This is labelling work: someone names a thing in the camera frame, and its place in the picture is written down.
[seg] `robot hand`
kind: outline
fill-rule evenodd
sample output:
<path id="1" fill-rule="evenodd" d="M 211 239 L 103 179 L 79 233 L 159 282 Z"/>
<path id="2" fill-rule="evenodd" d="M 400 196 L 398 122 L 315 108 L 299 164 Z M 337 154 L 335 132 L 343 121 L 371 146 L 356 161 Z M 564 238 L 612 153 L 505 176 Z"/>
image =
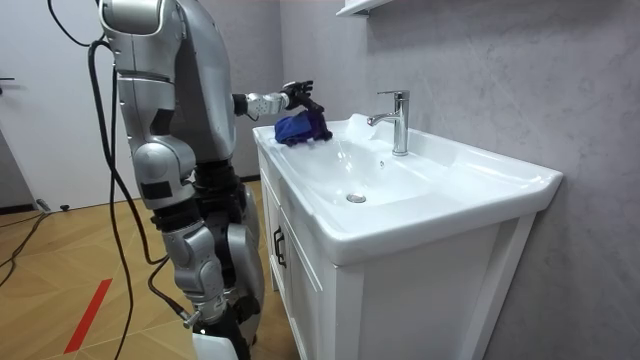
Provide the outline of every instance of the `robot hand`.
<path id="1" fill-rule="evenodd" d="M 293 110 L 302 105 L 310 111 L 324 112 L 324 108 L 311 100 L 310 95 L 313 90 L 313 80 L 304 82 L 290 82 L 284 85 L 280 91 L 289 98 L 289 105 L 286 110 Z"/>

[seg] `blue cloth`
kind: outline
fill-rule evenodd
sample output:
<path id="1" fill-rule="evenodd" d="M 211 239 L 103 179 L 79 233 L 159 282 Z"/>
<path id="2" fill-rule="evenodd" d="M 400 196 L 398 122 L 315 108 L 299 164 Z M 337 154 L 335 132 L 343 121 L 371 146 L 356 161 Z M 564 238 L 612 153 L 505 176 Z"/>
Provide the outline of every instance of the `blue cloth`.
<path id="1" fill-rule="evenodd" d="M 306 143 L 309 139 L 327 141 L 332 137 L 320 112 L 305 110 L 276 123 L 276 141 L 287 146 Z"/>
<path id="2" fill-rule="evenodd" d="M 295 116 L 287 116 L 276 123 L 276 141 L 280 144 L 284 144 L 288 138 L 304 137 L 310 133 L 311 123 L 306 111 Z"/>

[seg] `faucet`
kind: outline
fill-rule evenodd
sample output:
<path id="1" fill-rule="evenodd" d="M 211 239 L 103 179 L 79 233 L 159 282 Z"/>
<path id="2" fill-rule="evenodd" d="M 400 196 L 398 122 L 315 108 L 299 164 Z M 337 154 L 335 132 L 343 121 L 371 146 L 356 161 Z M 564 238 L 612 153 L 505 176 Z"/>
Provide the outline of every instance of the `faucet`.
<path id="1" fill-rule="evenodd" d="M 376 126 L 382 120 L 393 120 L 393 155 L 405 156 L 409 153 L 409 91 L 395 90 L 382 91 L 378 94 L 393 94 L 395 111 L 388 114 L 379 114 L 367 118 L 369 126 Z"/>

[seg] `black cable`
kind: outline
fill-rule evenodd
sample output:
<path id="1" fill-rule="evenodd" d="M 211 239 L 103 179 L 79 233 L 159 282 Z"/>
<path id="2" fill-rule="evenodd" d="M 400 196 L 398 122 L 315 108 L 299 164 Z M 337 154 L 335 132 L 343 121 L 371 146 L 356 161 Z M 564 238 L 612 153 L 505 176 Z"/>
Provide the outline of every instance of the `black cable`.
<path id="1" fill-rule="evenodd" d="M 50 214 L 47 214 L 47 213 L 40 214 L 38 221 L 36 221 L 35 224 L 33 224 L 33 226 L 31 227 L 31 231 L 29 232 L 27 237 L 20 243 L 20 245 L 18 245 L 18 247 L 15 250 L 13 250 L 13 253 L 11 253 L 11 257 L 5 260 L 2 264 L 0 264 L 0 267 L 3 267 L 7 263 L 11 262 L 11 269 L 9 269 L 9 273 L 7 273 L 7 276 L 5 276 L 2 282 L 0 282 L 0 287 L 2 287 L 2 285 L 4 285 L 4 283 L 6 283 L 7 280 L 9 280 L 9 278 L 11 277 L 11 274 L 13 274 L 13 271 L 16 269 L 16 257 L 20 255 L 24 247 L 27 245 L 27 242 L 29 242 L 29 239 L 31 239 L 31 237 L 36 232 L 36 230 L 38 230 L 38 226 L 40 226 L 40 223 L 42 222 L 42 220 L 46 219 L 49 215 Z"/>
<path id="2" fill-rule="evenodd" d="M 16 221 L 16 222 L 12 222 L 12 223 L 9 223 L 9 224 L 1 225 L 1 226 L 0 226 L 0 229 L 2 229 L 3 227 L 7 227 L 7 226 L 11 226 L 11 225 L 15 225 L 15 224 L 20 224 L 20 223 L 25 222 L 25 221 L 33 220 L 33 219 L 37 218 L 37 217 L 38 217 L 38 216 L 40 216 L 40 215 L 42 215 L 42 213 L 40 213 L 40 214 L 38 214 L 38 215 L 35 215 L 35 216 L 32 216 L 32 217 L 30 217 L 30 218 L 22 219 L 22 220 L 20 220 L 20 221 Z"/>
<path id="3" fill-rule="evenodd" d="M 74 43 L 76 43 L 79 46 L 82 47 L 89 47 L 90 44 L 84 44 L 79 42 L 78 40 L 76 40 L 73 36 L 71 36 L 71 34 L 69 34 L 69 32 L 67 31 L 67 29 L 65 29 L 65 27 L 62 25 L 62 23 L 60 23 L 60 21 L 58 20 L 58 17 L 55 14 L 55 11 L 53 10 L 53 5 L 51 4 L 52 0 L 47 0 L 47 6 L 49 7 L 49 13 L 51 14 L 51 17 L 53 18 L 53 20 L 56 22 L 56 24 L 58 24 L 58 27 L 60 28 L 60 30 L 62 30 L 62 32 L 65 33 L 65 35 L 67 35 L 67 37 L 73 41 Z M 96 41 L 102 41 L 105 37 L 105 34 L 102 34 L 102 37 L 100 37 L 100 39 L 96 40 Z M 116 108 L 116 99 L 117 99 L 117 91 L 114 89 L 113 93 L 112 93 L 112 113 L 111 113 L 111 120 L 112 120 L 112 124 L 115 123 L 115 108 Z M 112 127 L 111 130 L 111 139 L 112 141 L 115 140 L 115 128 Z M 115 145 L 112 146 L 112 151 L 111 151 L 112 155 L 113 155 L 113 159 L 115 160 Z M 149 265 L 156 265 L 159 264 L 162 259 L 157 259 L 157 260 L 153 260 L 151 259 L 151 255 L 149 252 L 149 242 L 147 240 L 147 234 L 144 231 L 144 226 L 142 225 L 142 220 L 140 219 L 140 214 L 138 213 L 138 209 L 136 209 L 136 205 L 133 202 L 133 199 L 131 198 L 131 196 L 129 195 L 129 191 L 126 189 L 126 187 L 123 189 L 123 184 L 118 183 L 118 186 L 120 187 L 120 189 L 122 190 L 122 192 L 124 193 L 125 198 L 127 199 L 127 203 L 129 205 L 129 208 L 131 209 L 131 212 L 133 213 L 133 217 L 136 221 L 136 227 L 138 228 L 138 232 L 140 233 L 140 238 L 142 240 L 142 250 L 144 252 L 144 259 L 146 260 L 147 264 Z"/>
<path id="4" fill-rule="evenodd" d="M 122 241 L 120 240 L 120 234 L 118 232 L 118 226 L 117 226 L 116 217 L 115 217 L 115 202 L 114 202 L 115 183 L 118 183 L 120 190 L 126 194 L 125 197 L 127 197 L 128 191 L 126 190 L 126 186 L 124 185 L 124 182 L 122 181 L 122 178 L 120 177 L 120 174 L 118 173 L 118 170 L 115 167 L 115 157 L 111 156 L 113 151 L 115 151 L 115 146 L 113 146 L 113 150 L 110 151 L 109 149 L 109 139 L 107 138 L 107 126 L 106 126 L 106 121 L 104 116 L 104 108 L 102 107 L 102 97 L 100 95 L 100 86 L 98 84 L 98 76 L 96 74 L 96 64 L 95 64 L 96 49 L 99 46 L 104 46 L 107 49 L 111 50 L 111 47 L 109 46 L 109 44 L 102 40 L 94 41 L 91 44 L 91 46 L 89 46 L 89 53 L 88 53 L 89 76 L 91 77 L 91 87 L 93 90 L 93 98 L 95 101 L 96 112 L 98 115 L 98 125 L 100 126 L 100 139 L 102 142 L 102 150 L 104 152 L 104 157 L 107 162 L 107 165 L 109 165 L 109 169 L 111 170 L 111 189 L 109 193 L 109 215 L 111 216 L 111 227 L 113 230 L 113 236 L 115 238 L 116 245 L 118 247 L 118 254 L 120 255 L 120 261 L 122 262 L 122 269 L 124 270 L 125 279 L 127 282 L 127 291 L 129 293 L 129 313 L 127 315 L 127 321 L 124 326 L 122 337 L 120 338 L 118 351 L 116 352 L 116 355 L 114 357 L 114 359 L 118 359 L 118 357 L 120 356 L 120 352 L 122 351 L 122 346 L 124 345 L 124 340 L 127 337 L 127 332 L 129 331 L 129 325 L 131 324 L 131 317 L 133 316 L 134 302 L 133 302 L 133 287 L 131 285 L 131 273 L 129 272 L 129 265 L 127 264 L 127 259 L 124 255 L 124 249 L 122 247 Z M 115 92 L 115 87 L 117 86 L 116 80 L 117 80 L 117 77 L 114 74 L 114 76 L 112 77 L 112 81 L 113 81 L 112 85 L 114 87 L 113 88 L 114 92 Z M 114 126 L 115 126 L 115 122 L 113 122 L 111 125 L 112 131 L 114 130 L 113 129 Z"/>
<path id="5" fill-rule="evenodd" d="M 153 272 L 151 273 L 151 276 L 149 276 L 149 280 L 147 281 L 147 285 L 149 285 L 149 290 L 151 290 L 152 293 L 156 294 L 159 298 L 164 300 L 164 302 L 166 302 L 167 305 L 169 305 L 169 307 L 173 311 L 175 311 L 175 313 L 178 314 L 178 316 L 180 316 L 181 314 L 184 313 L 184 308 L 182 306 L 180 306 L 175 300 L 173 300 L 172 298 L 168 297 L 167 295 L 162 293 L 160 290 L 158 290 L 155 287 L 155 285 L 153 285 L 153 279 L 155 279 L 156 275 L 158 275 L 158 273 L 160 272 L 162 267 L 168 261 L 169 261 L 169 256 L 165 256 L 164 258 L 162 258 L 162 261 L 160 262 L 160 265 L 158 265 L 158 267 L 155 270 L 153 270 Z"/>
<path id="6" fill-rule="evenodd" d="M 49 14 L 51 14 L 51 17 L 53 18 L 53 20 L 56 22 L 56 24 L 58 25 L 58 27 L 60 28 L 60 30 L 62 30 L 62 32 L 67 35 L 67 37 L 69 38 L 69 40 L 73 41 L 74 43 L 76 43 L 79 46 L 82 47 L 89 47 L 90 44 L 85 44 L 85 43 L 81 43 L 80 41 L 76 40 L 76 38 L 74 38 L 73 36 L 71 36 L 71 34 L 69 34 L 69 32 L 67 31 L 67 29 L 65 29 L 64 26 L 62 26 L 62 23 L 60 22 L 60 20 L 58 20 L 58 17 L 56 16 L 56 12 L 53 10 L 53 4 L 51 4 L 52 0 L 47 0 L 47 6 L 49 7 Z M 105 37 L 105 34 L 102 33 L 102 36 L 100 37 L 100 39 L 98 40 L 103 40 Z"/>

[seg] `shelf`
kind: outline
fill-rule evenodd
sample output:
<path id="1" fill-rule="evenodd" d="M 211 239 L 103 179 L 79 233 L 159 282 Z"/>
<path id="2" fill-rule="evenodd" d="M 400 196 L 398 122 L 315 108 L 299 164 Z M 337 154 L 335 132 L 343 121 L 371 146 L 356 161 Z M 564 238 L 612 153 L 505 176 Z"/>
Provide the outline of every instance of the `shelf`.
<path id="1" fill-rule="evenodd" d="M 336 13 L 336 16 L 363 16 L 368 17 L 371 9 L 384 5 L 392 0 L 346 0 L 344 7 Z"/>

